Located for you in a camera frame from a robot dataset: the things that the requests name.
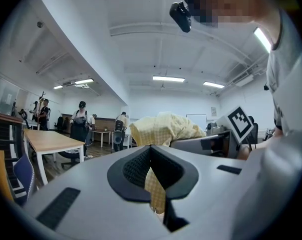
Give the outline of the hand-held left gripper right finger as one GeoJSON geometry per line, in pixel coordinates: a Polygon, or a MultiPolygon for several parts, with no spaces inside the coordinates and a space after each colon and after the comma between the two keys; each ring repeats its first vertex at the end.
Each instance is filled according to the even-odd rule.
{"type": "Polygon", "coordinates": [[[150,156],[168,197],[164,224],[151,231],[151,239],[232,239],[245,161],[155,145],[150,156]]]}

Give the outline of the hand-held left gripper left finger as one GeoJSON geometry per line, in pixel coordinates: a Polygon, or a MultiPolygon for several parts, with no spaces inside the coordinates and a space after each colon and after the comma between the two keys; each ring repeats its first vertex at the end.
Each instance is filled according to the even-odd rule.
{"type": "Polygon", "coordinates": [[[129,202],[109,186],[107,171],[130,148],[81,162],[40,188],[24,211],[38,215],[66,188],[80,191],[55,231],[77,240],[157,240],[170,234],[148,203],[129,202]]]}

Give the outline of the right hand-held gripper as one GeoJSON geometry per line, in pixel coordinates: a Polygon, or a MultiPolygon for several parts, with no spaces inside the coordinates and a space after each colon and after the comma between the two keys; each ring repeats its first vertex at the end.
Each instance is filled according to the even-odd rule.
{"type": "MultiPolygon", "coordinates": [[[[225,128],[225,131],[230,132],[227,157],[230,159],[236,159],[238,157],[242,141],[253,130],[253,122],[250,120],[243,108],[238,105],[220,117],[216,121],[216,126],[222,126],[225,128]]],[[[200,138],[174,140],[171,142],[170,147],[189,153],[191,152],[194,154],[208,156],[212,153],[211,142],[217,138],[218,135],[215,134],[200,138]]]]}

